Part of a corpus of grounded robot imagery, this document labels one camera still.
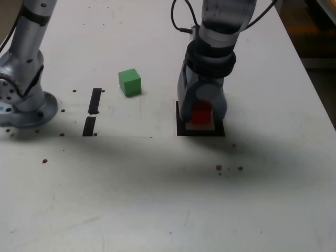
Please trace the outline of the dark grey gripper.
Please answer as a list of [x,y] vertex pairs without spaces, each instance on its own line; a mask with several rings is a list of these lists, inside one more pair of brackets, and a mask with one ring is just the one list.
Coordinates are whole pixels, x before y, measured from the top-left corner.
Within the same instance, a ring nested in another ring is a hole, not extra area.
[[180,118],[190,122],[196,97],[211,104],[215,121],[223,121],[227,112],[227,102],[224,96],[224,78],[210,78],[193,72],[186,61],[183,61],[177,83],[177,97]]

